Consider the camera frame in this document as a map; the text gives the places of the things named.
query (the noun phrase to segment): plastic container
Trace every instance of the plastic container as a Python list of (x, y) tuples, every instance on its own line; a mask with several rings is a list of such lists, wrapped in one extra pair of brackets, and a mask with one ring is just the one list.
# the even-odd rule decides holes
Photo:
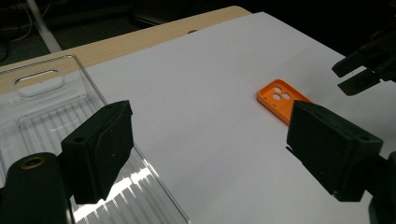
[[(61, 141), (106, 105), (73, 55), (0, 72), (0, 83), (0, 187), (13, 162), (42, 151), (58, 155)], [(190, 223), (136, 145), (105, 201), (71, 202), (78, 224)]]

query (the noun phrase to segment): wooden table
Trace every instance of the wooden table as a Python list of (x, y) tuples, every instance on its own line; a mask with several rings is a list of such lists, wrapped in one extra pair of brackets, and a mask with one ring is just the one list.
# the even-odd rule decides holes
[(172, 21), (163, 25), (150, 27), (148, 29), (139, 30), (126, 35), (119, 35), (109, 39), (97, 41), (73, 49), (66, 49), (24, 62), (5, 65), (0, 67), (0, 71), (27, 63), (46, 60), (64, 54), (77, 55), (82, 64), (85, 67), (88, 67), (141, 49), (146, 49), (154, 45), (161, 44), (165, 41), (186, 35), (190, 31), (204, 29), (208, 26), (246, 16), (248, 14), (250, 14), (250, 12), (241, 7), (226, 7), (197, 16), (188, 17), (183, 20)]

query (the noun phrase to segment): white paper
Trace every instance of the white paper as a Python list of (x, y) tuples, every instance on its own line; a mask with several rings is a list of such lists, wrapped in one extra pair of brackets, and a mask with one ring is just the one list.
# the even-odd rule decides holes
[(288, 127), (256, 100), (276, 78), (395, 146), (394, 84), (348, 97), (342, 55), (265, 13), (206, 28), (88, 69), (111, 102), (131, 101), (134, 140), (193, 224), (369, 223), (286, 149)]

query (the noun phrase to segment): clear plastic tray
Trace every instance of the clear plastic tray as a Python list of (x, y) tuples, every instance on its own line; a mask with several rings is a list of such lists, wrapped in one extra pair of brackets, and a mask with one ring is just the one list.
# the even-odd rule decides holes
[[(61, 153), (61, 141), (105, 98), (73, 55), (0, 72), (0, 187), (9, 166), (37, 152)], [(135, 146), (105, 201), (76, 205), (77, 224), (190, 223)]]

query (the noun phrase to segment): cable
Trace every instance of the cable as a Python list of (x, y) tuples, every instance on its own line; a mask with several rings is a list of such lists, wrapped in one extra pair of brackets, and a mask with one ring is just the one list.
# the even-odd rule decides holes
[(10, 40), (10, 41), (18, 41), (18, 40), (22, 40), (22, 39), (24, 39), (26, 36), (28, 36), (29, 34), (30, 34), (30, 32), (32, 32), (32, 27), (33, 27), (33, 20), (32, 20), (32, 17), (30, 16), (30, 14), (29, 14), (29, 11), (27, 10), (27, 8), (25, 7), (25, 6), (23, 6), (23, 9), (24, 9), (24, 11), (26, 12), (26, 15), (27, 15), (27, 17), (28, 17), (28, 19), (29, 19), (29, 30), (26, 32), (26, 34), (25, 35), (23, 35), (23, 36), (21, 36), (21, 37), (19, 37), (19, 38), (16, 38), (16, 39), (12, 39), (12, 40)]
[[(47, 5), (46, 9), (44, 10), (43, 14), (41, 14), (42, 17), (44, 17), (44, 16), (47, 14), (47, 12), (49, 11), (51, 5), (52, 5), (52, 0), (49, 0), (49, 3), (48, 3), (48, 5)], [(26, 27), (29, 27), (29, 26), (31, 26), (31, 25), (32, 25), (32, 23), (22, 25), (21, 27), (8, 27), (8, 28), (3, 28), (3, 29), (1, 29), (1, 31), (17, 30), (17, 29), (19, 29), (19, 28), (20, 28), (20, 29), (21, 29), (21, 28), (26, 28)]]
[[(15, 35), (13, 37), (11, 37), (10, 39), (16, 38), (20, 34), (20, 31), (21, 31), (21, 15), (20, 15), (20, 11), (18, 9), (18, 4), (14, 4), (14, 7), (17, 10), (18, 27), (17, 27), (17, 32), (15, 33)], [(0, 63), (4, 62), (9, 56), (10, 45), (9, 45), (8, 41), (9, 40), (4, 40), (4, 46), (6, 47), (6, 53), (4, 54), (3, 58), (0, 59)]]
[(18, 34), (20, 33), (21, 28), (28, 27), (29, 25), (22, 26), (22, 24), (21, 24), (21, 14), (20, 14), (20, 9), (18, 8), (18, 1), (15, 1), (14, 7), (15, 7), (14, 10), (17, 11), (18, 26), (17, 27), (11, 27), (11, 28), (3, 28), (0, 31), (18, 30), (17, 33), (15, 34), (15, 37), (13, 37), (13, 38), (16, 38), (18, 36)]

